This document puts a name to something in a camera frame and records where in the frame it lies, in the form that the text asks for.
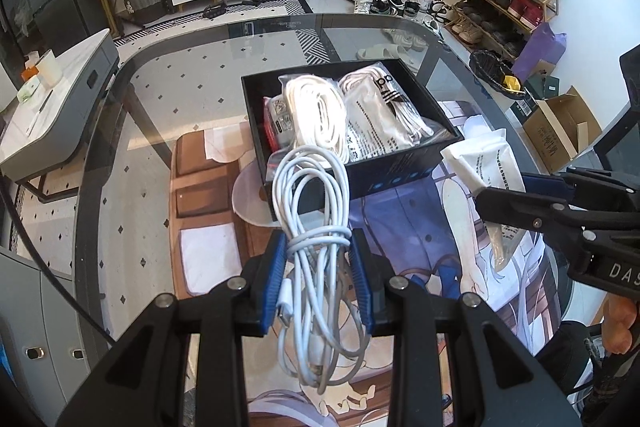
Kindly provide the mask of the right hand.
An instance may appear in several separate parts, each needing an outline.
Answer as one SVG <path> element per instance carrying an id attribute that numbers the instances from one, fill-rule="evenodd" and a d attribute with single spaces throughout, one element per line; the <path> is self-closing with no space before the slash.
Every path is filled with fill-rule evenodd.
<path id="1" fill-rule="evenodd" d="M 634 300 L 608 294 L 603 308 L 602 340 L 606 350 L 623 355 L 634 344 L 631 326 L 638 317 Z"/>

